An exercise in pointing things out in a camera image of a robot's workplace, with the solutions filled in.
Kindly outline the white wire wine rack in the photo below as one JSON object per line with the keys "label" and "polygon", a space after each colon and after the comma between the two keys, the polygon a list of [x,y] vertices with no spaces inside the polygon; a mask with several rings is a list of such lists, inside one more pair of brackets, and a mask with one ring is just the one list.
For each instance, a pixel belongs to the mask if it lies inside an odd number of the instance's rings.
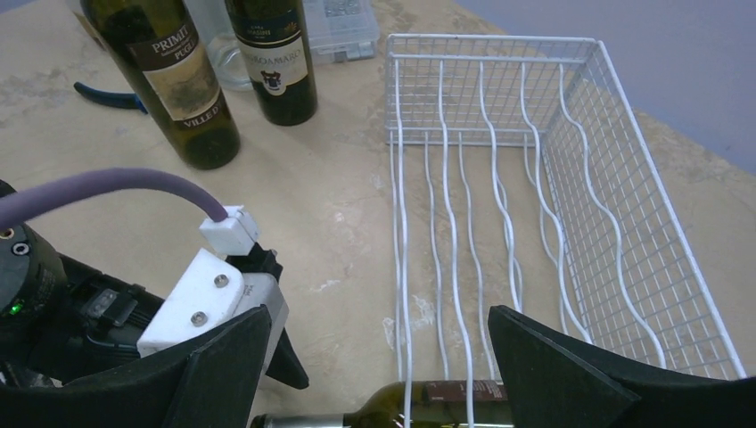
{"label": "white wire wine rack", "polygon": [[749,377],[604,43],[392,34],[385,71],[405,399],[504,384],[500,305],[651,366]]}

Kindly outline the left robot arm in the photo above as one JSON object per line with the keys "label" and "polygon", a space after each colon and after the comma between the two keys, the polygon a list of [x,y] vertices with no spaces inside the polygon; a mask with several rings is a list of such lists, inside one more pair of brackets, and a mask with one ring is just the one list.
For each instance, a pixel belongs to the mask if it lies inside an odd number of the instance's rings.
{"label": "left robot arm", "polygon": [[70,383],[125,365],[162,304],[59,253],[26,224],[1,230],[2,367]]}

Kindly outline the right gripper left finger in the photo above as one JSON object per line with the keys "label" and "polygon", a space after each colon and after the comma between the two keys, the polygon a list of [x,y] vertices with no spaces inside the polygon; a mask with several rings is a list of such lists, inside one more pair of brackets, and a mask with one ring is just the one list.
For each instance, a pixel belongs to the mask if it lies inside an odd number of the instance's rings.
{"label": "right gripper left finger", "polygon": [[3,427],[245,427],[271,332],[250,309],[187,342],[61,388],[1,389]]}

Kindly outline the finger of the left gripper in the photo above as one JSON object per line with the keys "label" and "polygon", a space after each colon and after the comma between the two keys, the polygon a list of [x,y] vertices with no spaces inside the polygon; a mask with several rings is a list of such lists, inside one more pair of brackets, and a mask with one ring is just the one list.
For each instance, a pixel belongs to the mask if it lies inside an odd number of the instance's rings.
{"label": "finger of the left gripper", "polygon": [[296,390],[309,387],[307,372],[292,346],[286,329],[283,329],[276,344],[266,376]]}

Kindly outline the dark green bottle silver cap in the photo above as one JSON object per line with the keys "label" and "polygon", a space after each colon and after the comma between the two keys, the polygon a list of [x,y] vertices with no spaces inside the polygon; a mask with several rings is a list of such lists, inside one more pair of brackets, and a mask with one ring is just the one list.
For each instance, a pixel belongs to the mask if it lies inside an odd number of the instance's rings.
{"label": "dark green bottle silver cap", "polygon": [[239,130],[184,2],[100,0],[81,7],[184,163],[219,169],[236,157]]}

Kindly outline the dark bottle black cap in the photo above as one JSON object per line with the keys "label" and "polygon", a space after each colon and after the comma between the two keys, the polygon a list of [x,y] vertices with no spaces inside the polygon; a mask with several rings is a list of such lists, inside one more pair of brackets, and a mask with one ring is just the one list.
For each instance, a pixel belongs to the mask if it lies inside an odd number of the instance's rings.
{"label": "dark bottle black cap", "polygon": [[311,119],[317,93],[303,3],[240,0],[225,5],[265,118],[285,127]]}

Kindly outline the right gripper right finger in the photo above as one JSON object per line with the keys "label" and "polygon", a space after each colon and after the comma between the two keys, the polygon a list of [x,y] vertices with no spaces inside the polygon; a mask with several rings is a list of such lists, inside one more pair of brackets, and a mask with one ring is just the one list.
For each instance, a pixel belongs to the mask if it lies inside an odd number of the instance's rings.
{"label": "right gripper right finger", "polygon": [[488,330],[517,427],[753,427],[755,380],[623,357],[505,305]]}

